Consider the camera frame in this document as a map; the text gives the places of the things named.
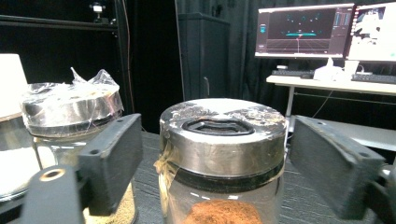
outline keyboard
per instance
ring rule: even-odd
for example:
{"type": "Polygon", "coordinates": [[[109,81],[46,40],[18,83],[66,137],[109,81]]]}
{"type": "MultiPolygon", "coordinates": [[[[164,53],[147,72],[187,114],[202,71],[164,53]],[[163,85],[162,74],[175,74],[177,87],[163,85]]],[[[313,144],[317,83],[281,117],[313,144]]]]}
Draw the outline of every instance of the keyboard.
{"type": "Polygon", "coordinates": [[[300,77],[302,75],[314,75],[314,70],[273,70],[273,76],[285,76],[285,77],[300,77]]]}
{"type": "Polygon", "coordinates": [[[352,81],[396,84],[396,76],[385,75],[352,75],[352,81]]]}

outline monitor screen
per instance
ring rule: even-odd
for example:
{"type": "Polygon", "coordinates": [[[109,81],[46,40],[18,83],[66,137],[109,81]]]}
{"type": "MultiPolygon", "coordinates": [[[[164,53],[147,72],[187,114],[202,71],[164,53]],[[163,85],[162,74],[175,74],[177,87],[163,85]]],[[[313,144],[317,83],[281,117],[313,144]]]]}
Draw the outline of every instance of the monitor screen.
{"type": "Polygon", "coordinates": [[[356,6],[346,58],[396,62],[396,3],[356,6]]]}
{"type": "Polygon", "coordinates": [[[259,9],[256,57],[344,58],[354,4],[259,9]]]}

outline jar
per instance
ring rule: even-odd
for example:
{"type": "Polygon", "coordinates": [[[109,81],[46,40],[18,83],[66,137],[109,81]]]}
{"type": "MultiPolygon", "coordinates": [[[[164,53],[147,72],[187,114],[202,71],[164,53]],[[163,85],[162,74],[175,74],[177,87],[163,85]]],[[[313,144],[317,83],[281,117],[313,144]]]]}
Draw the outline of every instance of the jar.
{"type": "Polygon", "coordinates": [[[155,166],[165,223],[277,223],[286,121],[273,108],[200,99],[161,115],[155,166]]]}
{"type": "MultiPolygon", "coordinates": [[[[74,85],[36,83],[23,95],[24,124],[34,138],[41,168],[70,165],[78,169],[78,154],[123,110],[118,85],[101,70],[92,83],[76,77],[74,85]]],[[[120,201],[117,212],[95,217],[83,211],[85,223],[132,223],[135,220],[134,179],[120,201]]]]}

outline stainless steel lid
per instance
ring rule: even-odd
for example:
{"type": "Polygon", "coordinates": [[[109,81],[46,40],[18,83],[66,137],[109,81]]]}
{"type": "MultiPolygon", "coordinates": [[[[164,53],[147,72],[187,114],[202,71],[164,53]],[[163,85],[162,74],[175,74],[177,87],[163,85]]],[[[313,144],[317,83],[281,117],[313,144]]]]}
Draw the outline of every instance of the stainless steel lid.
{"type": "Polygon", "coordinates": [[[234,99],[200,99],[161,115],[163,157],[200,175],[266,173],[284,160],[286,121],[271,107],[234,99]]]}
{"type": "Polygon", "coordinates": [[[123,109],[118,86],[36,83],[29,88],[21,110],[26,128],[36,136],[89,133],[118,118],[123,109]]]}

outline desk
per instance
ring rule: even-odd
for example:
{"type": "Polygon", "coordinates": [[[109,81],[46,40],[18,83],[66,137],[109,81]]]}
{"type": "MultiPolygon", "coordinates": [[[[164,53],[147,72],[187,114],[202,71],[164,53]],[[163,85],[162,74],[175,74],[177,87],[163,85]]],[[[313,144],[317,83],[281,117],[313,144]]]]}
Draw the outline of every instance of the desk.
{"type": "MultiPolygon", "coordinates": [[[[154,133],[142,133],[143,160],[134,175],[137,224],[163,223],[158,176],[153,166],[160,154],[160,137],[154,133]]],[[[332,210],[310,187],[307,180],[286,162],[284,173],[285,195],[280,214],[284,224],[317,223],[373,223],[374,214],[369,211],[362,221],[339,220],[332,210]]]]}
{"type": "MultiPolygon", "coordinates": [[[[302,79],[299,77],[282,77],[269,76],[267,82],[275,83],[278,86],[287,86],[289,89],[288,107],[286,110],[286,118],[290,122],[289,131],[293,132],[293,117],[291,115],[291,107],[293,103],[295,88],[308,88],[317,90],[330,91],[349,91],[369,94],[380,94],[396,96],[396,85],[377,84],[368,82],[355,81],[319,81],[314,79],[302,79]]],[[[384,130],[372,127],[365,127],[361,125],[346,124],[341,122],[334,122],[330,120],[323,120],[325,123],[332,125],[340,133],[354,139],[360,144],[367,147],[376,147],[386,150],[396,151],[396,131],[384,130]]]]}

